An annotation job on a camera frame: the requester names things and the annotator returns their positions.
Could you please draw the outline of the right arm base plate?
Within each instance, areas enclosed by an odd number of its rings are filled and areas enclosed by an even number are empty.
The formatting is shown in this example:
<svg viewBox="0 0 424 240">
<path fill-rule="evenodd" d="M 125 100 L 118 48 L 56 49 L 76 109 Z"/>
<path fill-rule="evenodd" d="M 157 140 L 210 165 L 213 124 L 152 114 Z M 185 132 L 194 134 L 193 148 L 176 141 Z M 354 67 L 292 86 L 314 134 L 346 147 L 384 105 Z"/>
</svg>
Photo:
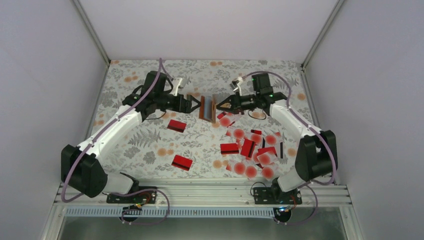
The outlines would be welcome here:
<svg viewBox="0 0 424 240">
<path fill-rule="evenodd" d="M 298 189 L 282 192 L 272 190 L 271 187 L 254 187 L 252 193 L 256 205 L 300 205 L 303 203 Z"/>
</svg>

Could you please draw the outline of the brown leather card holder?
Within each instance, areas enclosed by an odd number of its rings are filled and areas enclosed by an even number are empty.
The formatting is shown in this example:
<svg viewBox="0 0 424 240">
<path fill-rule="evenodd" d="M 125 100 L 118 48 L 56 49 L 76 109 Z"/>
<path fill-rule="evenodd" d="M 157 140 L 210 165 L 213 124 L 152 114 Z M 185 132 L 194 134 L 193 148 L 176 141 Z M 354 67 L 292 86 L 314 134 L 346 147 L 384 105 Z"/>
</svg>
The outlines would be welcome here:
<svg viewBox="0 0 424 240">
<path fill-rule="evenodd" d="M 199 119 L 209 123 L 216 123 L 216 98 L 214 96 L 201 96 Z"/>
</svg>

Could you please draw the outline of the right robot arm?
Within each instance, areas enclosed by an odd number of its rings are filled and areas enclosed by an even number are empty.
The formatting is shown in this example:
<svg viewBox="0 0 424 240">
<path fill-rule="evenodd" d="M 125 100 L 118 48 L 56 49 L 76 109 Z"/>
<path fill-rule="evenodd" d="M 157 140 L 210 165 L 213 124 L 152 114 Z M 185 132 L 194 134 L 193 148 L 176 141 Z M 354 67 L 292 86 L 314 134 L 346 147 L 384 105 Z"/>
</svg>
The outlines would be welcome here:
<svg viewBox="0 0 424 240">
<path fill-rule="evenodd" d="M 233 94 L 216 105 L 216 109 L 233 114 L 261 109 L 274 120 L 283 124 L 297 141 L 294 167 L 273 180 L 271 198 L 278 204 L 290 197 L 290 191 L 317 183 L 322 186 L 334 182 L 337 168 L 336 136 L 331 130 L 323 131 L 313 125 L 290 105 L 291 93 L 275 92 L 271 82 L 271 71 L 254 71 L 251 77 L 254 93 L 242 94 L 244 76 L 231 82 Z"/>
</svg>

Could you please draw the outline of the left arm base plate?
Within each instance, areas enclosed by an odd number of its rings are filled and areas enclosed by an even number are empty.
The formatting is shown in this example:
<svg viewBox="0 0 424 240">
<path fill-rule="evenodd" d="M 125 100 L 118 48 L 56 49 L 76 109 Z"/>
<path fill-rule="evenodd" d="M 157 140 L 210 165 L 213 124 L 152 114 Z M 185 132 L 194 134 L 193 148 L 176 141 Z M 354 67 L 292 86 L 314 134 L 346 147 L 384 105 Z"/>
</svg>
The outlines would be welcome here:
<svg viewBox="0 0 424 240">
<path fill-rule="evenodd" d="M 115 194 L 108 194 L 106 202 L 108 204 L 154 204 L 157 197 L 156 186 L 140 186 L 134 193 L 126 196 L 119 196 Z"/>
</svg>

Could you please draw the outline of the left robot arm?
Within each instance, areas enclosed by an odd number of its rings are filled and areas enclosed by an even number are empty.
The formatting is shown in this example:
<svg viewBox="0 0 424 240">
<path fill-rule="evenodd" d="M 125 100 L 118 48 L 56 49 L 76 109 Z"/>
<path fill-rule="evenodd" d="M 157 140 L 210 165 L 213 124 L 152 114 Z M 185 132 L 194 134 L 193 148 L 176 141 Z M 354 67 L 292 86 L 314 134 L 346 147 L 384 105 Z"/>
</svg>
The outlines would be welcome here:
<svg viewBox="0 0 424 240">
<path fill-rule="evenodd" d="M 124 98 L 117 112 L 99 130 L 77 146 L 68 144 L 62 149 L 63 186 L 89 198 L 111 193 L 128 203 L 134 202 L 139 197 L 139 181 L 126 173 L 107 173 L 103 161 L 120 139 L 155 111 L 190 114 L 198 109 L 200 100 L 178 92 L 183 86 L 182 78 L 171 79 L 163 72 L 150 71 L 144 83 Z"/>
</svg>

